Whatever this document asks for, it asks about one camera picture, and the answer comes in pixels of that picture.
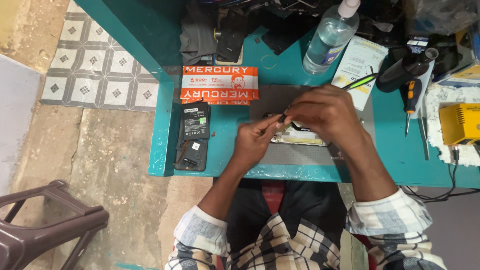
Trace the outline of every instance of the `clear liquid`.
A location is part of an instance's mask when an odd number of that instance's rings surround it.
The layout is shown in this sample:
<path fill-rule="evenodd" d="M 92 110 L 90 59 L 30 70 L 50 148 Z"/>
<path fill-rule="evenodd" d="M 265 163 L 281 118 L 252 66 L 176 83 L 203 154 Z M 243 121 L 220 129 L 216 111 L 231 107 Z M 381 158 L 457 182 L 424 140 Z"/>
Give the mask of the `clear liquid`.
<path fill-rule="evenodd" d="M 303 68 L 310 74 L 328 70 L 330 64 L 322 64 L 328 51 L 346 44 L 357 31 L 344 23 L 343 18 L 325 18 L 320 22 L 303 58 Z"/>

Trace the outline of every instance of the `black battery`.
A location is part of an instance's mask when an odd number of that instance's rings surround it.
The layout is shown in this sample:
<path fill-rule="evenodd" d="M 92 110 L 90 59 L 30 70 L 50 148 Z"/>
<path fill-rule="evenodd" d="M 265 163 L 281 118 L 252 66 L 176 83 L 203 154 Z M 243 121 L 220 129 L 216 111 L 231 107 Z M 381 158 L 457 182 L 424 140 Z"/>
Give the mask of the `black battery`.
<path fill-rule="evenodd" d="M 182 112 L 184 141 L 210 137 L 207 102 L 183 104 Z"/>

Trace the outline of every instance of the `plaid shirt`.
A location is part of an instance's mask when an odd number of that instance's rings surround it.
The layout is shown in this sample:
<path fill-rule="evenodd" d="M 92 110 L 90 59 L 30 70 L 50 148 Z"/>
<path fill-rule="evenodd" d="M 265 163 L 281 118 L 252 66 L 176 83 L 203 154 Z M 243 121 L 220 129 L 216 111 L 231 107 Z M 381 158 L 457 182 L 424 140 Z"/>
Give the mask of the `plaid shirt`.
<path fill-rule="evenodd" d="M 401 189 L 372 202 L 357 202 L 348 211 L 345 229 L 368 236 L 380 270 L 445 270 L 422 234 L 432 223 L 425 205 Z M 165 270 L 215 270 L 212 254 L 227 258 L 227 270 L 339 269 L 340 252 L 322 230 L 301 220 L 291 239 L 278 213 L 263 227 L 255 243 L 229 253 L 227 223 L 194 206 L 175 229 L 175 248 Z"/>

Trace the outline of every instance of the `concrete floor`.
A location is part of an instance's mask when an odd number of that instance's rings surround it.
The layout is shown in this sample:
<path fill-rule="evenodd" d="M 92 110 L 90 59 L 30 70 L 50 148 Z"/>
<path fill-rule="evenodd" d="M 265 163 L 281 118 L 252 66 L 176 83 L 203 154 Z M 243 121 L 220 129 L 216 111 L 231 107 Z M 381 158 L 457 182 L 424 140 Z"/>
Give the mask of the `concrete floor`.
<path fill-rule="evenodd" d="M 8 7 L 0 10 L 1 53 L 45 73 L 67 5 L 68 0 L 1 0 L 0 6 Z M 33 108 L 11 193 L 62 179 L 74 197 L 110 212 L 108 228 L 97 234 L 79 263 L 86 270 L 162 269 L 172 251 L 175 226 L 211 186 L 211 178 L 147 174 L 153 120 L 153 112 L 39 102 Z M 351 185 L 341 184 L 340 189 L 349 207 Z M 51 218 L 45 208 L 45 202 L 29 202 L 15 222 L 43 224 Z M 73 245 L 47 252 L 26 269 L 60 269 Z M 342 236 L 341 252 L 342 269 L 365 269 L 364 247 L 348 233 Z"/>

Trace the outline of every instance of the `shirt sleeve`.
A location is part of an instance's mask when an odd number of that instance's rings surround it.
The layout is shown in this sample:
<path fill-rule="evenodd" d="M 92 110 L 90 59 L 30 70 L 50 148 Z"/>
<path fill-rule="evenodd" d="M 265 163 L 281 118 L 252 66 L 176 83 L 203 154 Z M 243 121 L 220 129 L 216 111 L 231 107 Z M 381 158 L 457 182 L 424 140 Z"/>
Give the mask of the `shirt sleeve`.
<path fill-rule="evenodd" d="M 212 254 L 228 256 L 227 223 L 198 206 L 183 215 L 173 235 L 174 250 L 165 270 L 214 270 Z"/>
<path fill-rule="evenodd" d="M 368 253 L 375 257 L 378 270 L 445 270 L 422 233 L 431 223 L 425 205 L 399 189 L 381 200 L 354 203 L 345 229 L 368 236 L 372 245 Z"/>

